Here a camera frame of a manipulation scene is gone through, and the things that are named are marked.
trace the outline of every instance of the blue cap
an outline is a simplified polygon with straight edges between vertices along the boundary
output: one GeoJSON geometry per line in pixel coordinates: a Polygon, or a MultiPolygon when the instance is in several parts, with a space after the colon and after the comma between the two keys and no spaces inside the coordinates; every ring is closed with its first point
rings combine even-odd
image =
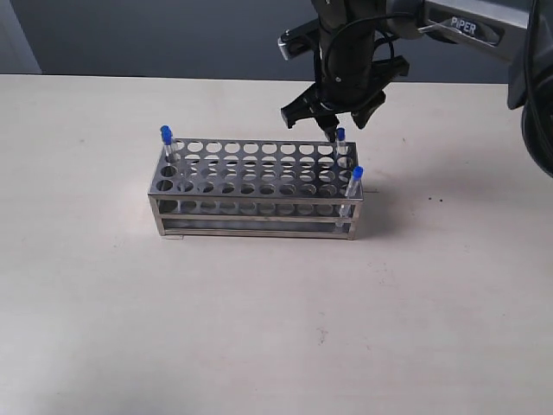
{"type": "Polygon", "coordinates": [[[353,169],[353,179],[360,180],[360,178],[363,177],[363,171],[363,168],[360,166],[357,166],[355,169],[353,169]]]}
{"type": "Polygon", "coordinates": [[[344,141],[346,139],[346,130],[343,128],[336,130],[336,138],[338,138],[338,141],[344,141]]]}
{"type": "Polygon", "coordinates": [[[168,127],[168,125],[164,125],[162,128],[162,141],[165,145],[171,145],[173,143],[173,132],[168,127]]]}

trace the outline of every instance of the test tube rack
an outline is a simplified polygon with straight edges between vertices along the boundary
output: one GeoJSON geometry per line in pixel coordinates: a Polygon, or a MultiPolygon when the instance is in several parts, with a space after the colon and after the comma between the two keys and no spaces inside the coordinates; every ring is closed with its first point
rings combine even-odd
{"type": "Polygon", "coordinates": [[[327,142],[175,142],[171,159],[160,155],[148,193],[161,236],[354,238],[363,190],[344,196],[357,166],[354,143],[337,156],[327,142]],[[351,205],[343,219],[342,205],[351,205]]]}

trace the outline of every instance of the table surface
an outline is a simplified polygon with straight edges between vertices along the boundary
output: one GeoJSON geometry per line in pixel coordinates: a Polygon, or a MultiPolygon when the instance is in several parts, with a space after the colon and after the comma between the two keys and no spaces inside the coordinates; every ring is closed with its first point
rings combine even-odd
{"type": "Polygon", "coordinates": [[[344,118],[358,240],[159,237],[159,126],[321,141],[306,85],[0,77],[0,414],[551,413],[553,181],[505,86],[344,118]]]}

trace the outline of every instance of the blue-capped test tube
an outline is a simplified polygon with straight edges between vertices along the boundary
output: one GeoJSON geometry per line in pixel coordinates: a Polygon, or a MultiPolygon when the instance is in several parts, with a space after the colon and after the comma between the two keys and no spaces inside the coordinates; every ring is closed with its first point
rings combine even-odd
{"type": "Polygon", "coordinates": [[[162,132],[162,141],[163,141],[163,149],[165,150],[165,156],[167,156],[167,161],[169,163],[176,163],[178,162],[179,155],[177,153],[178,147],[176,145],[175,140],[173,139],[173,132],[171,129],[164,125],[161,128],[162,132]]]}
{"type": "MultiPolygon", "coordinates": [[[[349,183],[347,184],[346,193],[344,196],[347,199],[353,198],[357,191],[359,190],[359,185],[361,184],[361,177],[363,177],[363,168],[360,166],[357,166],[355,169],[353,169],[352,178],[349,180],[349,183]]],[[[344,219],[349,217],[349,214],[352,210],[352,205],[342,205],[340,206],[339,215],[340,218],[336,222],[337,227],[343,227],[344,226],[344,219]]]]}
{"type": "Polygon", "coordinates": [[[336,130],[336,156],[345,156],[347,154],[346,130],[339,128],[336,130]]]}

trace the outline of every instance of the robotic arm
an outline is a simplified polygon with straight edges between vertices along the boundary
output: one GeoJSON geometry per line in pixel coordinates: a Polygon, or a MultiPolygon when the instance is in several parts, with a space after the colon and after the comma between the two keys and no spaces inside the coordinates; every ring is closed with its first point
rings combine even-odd
{"type": "Polygon", "coordinates": [[[287,30],[278,42],[286,60],[314,53],[315,83],[282,109],[289,128],[314,118],[333,142],[337,114],[365,128],[385,102],[384,88],[409,63],[393,42],[423,35],[465,44],[509,64],[510,109],[524,106],[522,130],[536,163],[553,176],[553,3],[532,0],[312,0],[319,18],[287,30]],[[387,45],[390,58],[374,61],[387,45]]]}

